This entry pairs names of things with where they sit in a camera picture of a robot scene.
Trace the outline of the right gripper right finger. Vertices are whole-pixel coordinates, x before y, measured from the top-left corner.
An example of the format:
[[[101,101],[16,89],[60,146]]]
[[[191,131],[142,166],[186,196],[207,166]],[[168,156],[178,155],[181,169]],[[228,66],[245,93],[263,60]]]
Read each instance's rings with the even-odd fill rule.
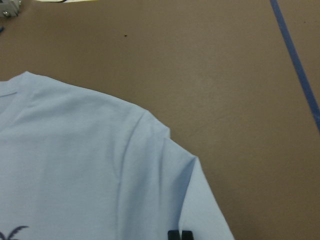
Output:
[[[181,240],[194,240],[193,232],[189,230],[183,230],[181,233]]]

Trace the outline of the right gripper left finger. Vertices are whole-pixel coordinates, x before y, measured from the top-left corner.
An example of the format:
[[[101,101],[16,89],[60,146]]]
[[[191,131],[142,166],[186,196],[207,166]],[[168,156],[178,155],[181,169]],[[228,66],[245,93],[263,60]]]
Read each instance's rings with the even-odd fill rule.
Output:
[[[168,240],[181,240],[179,230],[169,230],[167,232],[167,237],[168,237]]]

